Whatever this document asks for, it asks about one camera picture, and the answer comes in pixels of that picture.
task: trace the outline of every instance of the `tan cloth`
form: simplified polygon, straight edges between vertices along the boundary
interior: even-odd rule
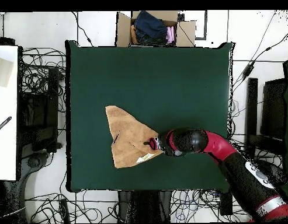
[[[149,145],[143,144],[149,138],[157,137],[157,132],[116,106],[107,106],[105,110],[113,137],[112,153],[116,168],[132,167],[162,153],[160,150],[153,151]]]

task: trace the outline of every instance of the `open cardboard box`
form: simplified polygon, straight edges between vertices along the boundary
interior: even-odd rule
[[[166,27],[175,28],[175,46],[193,47],[195,44],[196,22],[177,22],[177,10],[147,10],[148,13],[161,19]],[[131,11],[131,18],[117,12],[116,46],[128,47],[131,43],[131,25],[134,23],[140,11]]]

